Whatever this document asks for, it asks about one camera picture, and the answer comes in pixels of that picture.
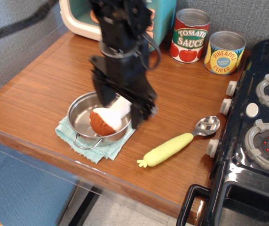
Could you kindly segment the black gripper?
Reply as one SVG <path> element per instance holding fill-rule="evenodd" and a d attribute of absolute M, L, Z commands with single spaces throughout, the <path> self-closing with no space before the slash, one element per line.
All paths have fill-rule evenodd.
<path fill-rule="evenodd" d="M 107 106 L 118 93 L 129 102 L 132 128 L 136 129 L 149 116 L 157 113 L 154 103 L 157 94 L 146 78 L 149 51 L 133 50 L 115 53 L 103 51 L 103 56 L 92 55 L 93 84 L 102 106 Z"/>

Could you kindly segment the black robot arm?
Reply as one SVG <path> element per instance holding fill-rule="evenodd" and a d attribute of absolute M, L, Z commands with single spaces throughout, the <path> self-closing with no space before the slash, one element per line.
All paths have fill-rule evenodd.
<path fill-rule="evenodd" d="M 146 78 L 149 46 L 158 45 L 147 34 L 151 11 L 142 0 L 91 0 L 92 11 L 99 21 L 102 56 L 91 56 L 93 82 L 102 105 L 116 94 L 131 102 L 130 116 L 134 129 L 156 112 L 157 94 Z"/>

